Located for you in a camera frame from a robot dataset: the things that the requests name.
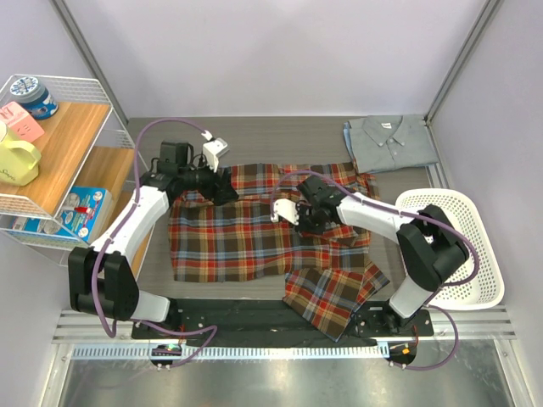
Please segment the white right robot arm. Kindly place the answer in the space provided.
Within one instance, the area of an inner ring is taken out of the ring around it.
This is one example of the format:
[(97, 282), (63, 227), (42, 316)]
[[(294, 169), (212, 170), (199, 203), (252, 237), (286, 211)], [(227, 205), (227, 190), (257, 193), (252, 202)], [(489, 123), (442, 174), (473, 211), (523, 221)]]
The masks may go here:
[(302, 231), (320, 233), (332, 222), (372, 231), (399, 246), (406, 277), (383, 306), (383, 324), (392, 334), (410, 329), (416, 313), (469, 259), (479, 266), (474, 246), (434, 204), (408, 213), (316, 175), (297, 189), (306, 201), (297, 207)]

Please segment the red brown plaid shirt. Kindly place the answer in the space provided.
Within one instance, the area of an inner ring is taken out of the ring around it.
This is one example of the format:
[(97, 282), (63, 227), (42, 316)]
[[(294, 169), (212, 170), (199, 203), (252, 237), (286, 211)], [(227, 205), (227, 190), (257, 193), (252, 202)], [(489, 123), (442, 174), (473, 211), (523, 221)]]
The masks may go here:
[(331, 225), (321, 235), (299, 234), (272, 222), (270, 198), (298, 201), (297, 185), (315, 171), (369, 198), (378, 197), (373, 176), (352, 163), (240, 164), (232, 167), (238, 200), (215, 206), (198, 192), (185, 192), (171, 207), (171, 264), (179, 282), (247, 282), (284, 276), (283, 302), (337, 341), (350, 317), (389, 280), (370, 258), (371, 234)]

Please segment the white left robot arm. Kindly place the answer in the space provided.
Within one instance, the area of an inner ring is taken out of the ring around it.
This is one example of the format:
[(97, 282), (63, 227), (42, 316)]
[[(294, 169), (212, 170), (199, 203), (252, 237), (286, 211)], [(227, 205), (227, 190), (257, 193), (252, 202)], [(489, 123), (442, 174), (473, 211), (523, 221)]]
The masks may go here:
[(169, 298), (141, 290), (132, 262), (155, 223), (185, 192), (196, 191), (214, 205), (234, 202), (238, 194), (232, 172), (220, 169), (228, 150), (221, 138), (204, 143), (202, 157), (193, 164), (187, 142), (162, 142), (152, 169), (139, 178), (131, 200), (106, 232), (88, 247), (74, 248), (68, 258), (70, 306), (116, 321), (151, 321), (163, 338), (174, 337), (181, 326)]

